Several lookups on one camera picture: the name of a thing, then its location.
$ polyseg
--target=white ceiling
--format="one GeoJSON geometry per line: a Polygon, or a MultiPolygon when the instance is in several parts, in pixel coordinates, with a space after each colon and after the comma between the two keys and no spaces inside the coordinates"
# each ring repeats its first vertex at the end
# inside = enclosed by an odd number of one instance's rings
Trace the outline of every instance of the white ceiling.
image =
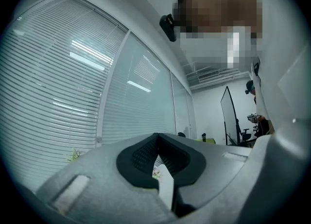
{"type": "MultiPolygon", "coordinates": [[[[159,26],[159,20],[162,15],[172,13],[172,4],[176,0],[127,0],[134,5],[144,15],[155,29],[167,40],[168,45],[178,58],[181,66],[185,71],[185,74],[190,74],[190,85],[199,83],[194,75],[202,73],[208,70],[214,69],[226,69],[228,68],[228,51],[232,49],[232,46],[228,46],[230,41],[228,38],[232,38],[231,34],[205,34],[204,38],[181,38],[172,43],[168,40],[164,32],[159,26]]],[[[239,47],[240,54],[234,54],[237,56],[234,61],[239,63],[234,66],[229,65],[229,68],[238,68],[240,71],[245,71],[250,67],[247,59],[250,56],[250,43],[248,39],[244,38],[243,31],[240,32],[239,47]]]]}

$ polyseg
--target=person wearing cap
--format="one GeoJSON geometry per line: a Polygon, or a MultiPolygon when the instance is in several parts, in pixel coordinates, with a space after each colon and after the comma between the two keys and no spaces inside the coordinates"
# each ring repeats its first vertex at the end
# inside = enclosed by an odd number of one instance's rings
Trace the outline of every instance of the person wearing cap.
{"type": "Polygon", "coordinates": [[[232,33],[244,26],[255,53],[245,64],[256,87],[257,114],[276,129],[311,118],[311,111],[301,110],[310,109],[311,93],[304,94],[307,99],[293,94],[311,81],[310,32],[293,0],[177,0],[173,19],[176,33],[232,33]]]}
{"type": "MultiPolygon", "coordinates": [[[[256,102],[256,90],[255,90],[255,86],[253,83],[253,80],[248,81],[246,83],[246,94],[251,93],[252,95],[254,95],[254,102],[255,104],[257,104],[256,102]]],[[[260,137],[262,135],[266,135],[268,133],[270,133],[270,127],[269,127],[269,122],[268,120],[266,120],[266,118],[264,116],[260,116],[258,119],[254,119],[253,121],[251,121],[252,123],[257,123],[258,127],[259,127],[259,131],[257,132],[257,137],[260,137]]]]}

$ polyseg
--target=ceiling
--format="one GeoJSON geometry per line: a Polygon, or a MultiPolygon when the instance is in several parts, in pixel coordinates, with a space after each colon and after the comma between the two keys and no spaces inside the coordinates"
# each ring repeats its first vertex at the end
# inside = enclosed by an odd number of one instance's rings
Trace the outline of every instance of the ceiling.
{"type": "Polygon", "coordinates": [[[180,65],[187,75],[190,86],[199,84],[198,75],[220,69],[237,73],[250,68],[250,39],[245,38],[243,29],[235,30],[240,33],[238,43],[233,33],[229,34],[204,34],[203,38],[186,38],[181,35],[176,42],[170,42],[159,26],[162,15],[172,13],[172,4],[176,0],[126,0],[144,15],[154,28],[167,40],[168,45],[177,57],[180,65]]]}

